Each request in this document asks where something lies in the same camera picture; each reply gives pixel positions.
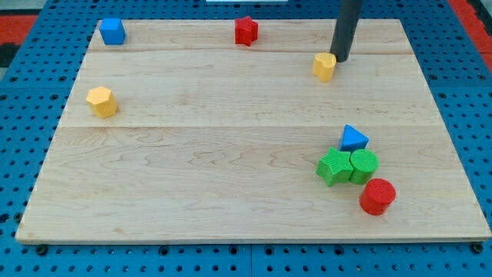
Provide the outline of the black cylindrical robot arm stick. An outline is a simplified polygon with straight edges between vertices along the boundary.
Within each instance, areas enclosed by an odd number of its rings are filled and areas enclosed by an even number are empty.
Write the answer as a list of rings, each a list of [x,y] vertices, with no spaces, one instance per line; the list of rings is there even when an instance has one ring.
[[[358,19],[363,7],[363,0],[341,0],[330,52],[341,63],[347,61]]]

